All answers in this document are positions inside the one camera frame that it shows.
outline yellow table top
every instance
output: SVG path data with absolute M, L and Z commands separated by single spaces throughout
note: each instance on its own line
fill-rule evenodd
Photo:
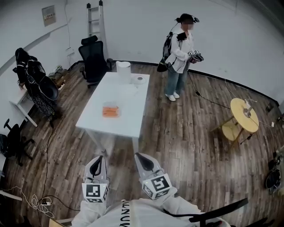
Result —
M 230 141 L 234 141 L 238 137 L 238 135 L 241 131 L 241 129 L 239 129 L 239 128 L 240 127 L 236 126 L 232 122 L 227 122 L 224 125 L 222 125 L 223 134 Z
M 62 227 L 63 225 L 60 225 L 56 221 L 52 220 L 51 218 L 49 219 L 49 227 Z
M 250 133 L 255 133 L 259 128 L 259 121 L 256 112 L 251 109 L 251 117 L 244 115 L 244 108 L 247 108 L 244 100 L 240 98 L 234 98 L 231 100 L 231 111 L 237 120 L 237 122 Z

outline wooden floor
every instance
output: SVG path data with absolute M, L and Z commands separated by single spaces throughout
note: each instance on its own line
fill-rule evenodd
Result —
M 284 131 L 280 125 L 271 129 L 261 124 L 250 141 L 238 144 L 227 152 L 230 143 L 222 133 L 219 130 L 210 133 L 209 130 L 230 117 L 230 110 L 197 96 L 189 78 L 181 98 L 170 102 L 163 92 L 166 73 L 160 74 L 156 72 L 156 67 L 142 65 L 132 65 L 131 70 L 151 75 L 146 116 L 139 140 L 140 151 L 158 159 L 168 172 L 172 184 L 178 188 L 180 196 L 196 204 L 203 212 L 248 197 L 248 205 L 224 217 L 238 227 L 264 217 L 277 221 L 282 219 L 284 199 L 268 195 L 263 188 L 268 161 L 272 159 L 273 151 L 283 145 Z M 229 106 L 233 95 L 224 81 L 198 74 L 192 74 L 192 78 L 204 97 Z M 255 111 L 260 121 L 271 124 L 278 116 L 277 108 L 266 113 L 269 99 L 230 83 L 228 86 L 237 97 L 257 101 Z M 55 123 L 48 149 L 45 194 L 55 195 L 75 209 L 80 209 L 83 199 L 81 183 L 85 165 L 100 154 L 89 136 L 75 127 L 94 89 L 87 89 L 78 67 L 71 72 L 58 101 L 63 116 Z M 33 194 L 38 198 L 42 196 L 46 176 L 46 146 L 52 131 L 39 111 L 35 110 L 32 118 L 38 127 L 27 123 L 22 133 L 35 140 L 35 144 L 27 149 L 33 160 L 23 158 L 23 167 L 9 160 L 4 178 L 5 189 L 16 185 L 21 187 L 29 202 Z M 121 199 L 147 198 L 138 182 L 131 139 L 108 135 L 100 135 L 100 138 L 108 150 L 106 159 L 111 179 L 108 204 Z M 13 189 L 12 193 L 21 196 L 18 189 Z M 27 215 L 33 226 L 39 226 L 38 213 L 26 201 L 11 200 L 10 204 L 17 221 Z M 54 198 L 49 210 L 55 219 L 66 219 L 76 214 Z M 48 217 L 43 213 L 39 216 L 42 226 L 47 227 Z

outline white jacket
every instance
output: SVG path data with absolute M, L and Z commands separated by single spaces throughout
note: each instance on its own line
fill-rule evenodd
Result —
M 172 30 L 173 37 L 172 37 L 171 54 L 166 60 L 166 63 L 170 63 L 173 66 L 174 70 L 178 73 L 182 73 L 185 68 L 186 61 L 189 58 L 188 52 L 194 50 L 193 36 L 190 30 L 188 30 L 189 37 L 186 40 L 181 41 L 179 46 L 177 35 L 183 32 L 184 31 L 181 29 L 181 27 L 175 27 Z
M 156 200 L 123 200 L 106 208 L 101 203 L 81 202 L 81 211 L 72 221 L 72 227 L 194 227 L 199 223 L 191 223 L 190 217 L 175 218 L 171 214 L 201 214 L 196 205 L 190 204 L 181 197 L 174 198 L 176 188 Z M 230 225 L 222 219 L 206 221 L 222 221 L 220 227 Z

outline orange food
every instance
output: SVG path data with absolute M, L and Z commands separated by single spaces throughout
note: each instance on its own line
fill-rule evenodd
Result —
M 118 114 L 114 111 L 103 111 L 104 117 L 118 117 Z
M 116 112 L 117 110 L 118 110 L 118 107 L 115 107 L 115 108 L 111 108 L 111 107 L 107 107 L 107 106 L 103 107 L 103 111 L 113 111 L 113 112 Z

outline person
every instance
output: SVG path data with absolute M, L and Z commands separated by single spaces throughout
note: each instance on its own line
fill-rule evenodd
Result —
M 50 120 L 55 119 L 56 114 L 54 106 L 56 106 L 56 102 L 45 97 L 40 92 L 39 86 L 36 83 L 30 83 L 28 81 L 26 65 L 29 60 L 37 61 L 37 58 L 30 56 L 23 48 L 18 48 L 15 52 L 15 56 L 19 86 L 26 86 L 30 97 L 43 116 L 48 117 L 49 119 L 51 118 Z
M 189 217 L 173 217 L 166 214 L 201 214 L 196 205 L 187 202 L 180 196 L 174 197 L 176 188 L 171 188 L 167 195 L 156 200 L 138 199 L 122 200 L 108 208 L 105 203 L 81 202 L 80 212 L 72 220 L 72 227 L 197 227 L 199 223 L 191 223 Z M 219 227 L 230 225 L 221 218 L 209 222 L 222 221 Z
M 168 80 L 165 87 L 165 95 L 170 101 L 176 101 L 180 97 L 181 90 L 184 87 L 187 70 L 189 69 L 189 55 L 193 51 L 193 30 L 194 19 L 189 14 L 182 14 L 176 21 L 181 25 L 173 29 L 173 36 L 171 41 L 171 54 L 166 60 L 168 64 Z M 185 33 L 186 39 L 178 41 L 178 35 Z

